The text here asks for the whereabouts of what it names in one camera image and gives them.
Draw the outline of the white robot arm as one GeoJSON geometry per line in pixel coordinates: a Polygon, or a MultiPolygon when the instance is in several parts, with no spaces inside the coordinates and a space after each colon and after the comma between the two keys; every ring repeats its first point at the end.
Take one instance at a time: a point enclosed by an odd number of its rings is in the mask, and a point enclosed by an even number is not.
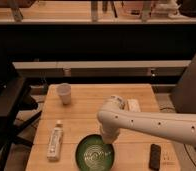
{"type": "Polygon", "coordinates": [[[120,129],[127,129],[196,148],[196,114],[133,112],[124,106],[122,97],[112,95],[97,112],[100,134],[106,144],[118,138],[120,129]]]}

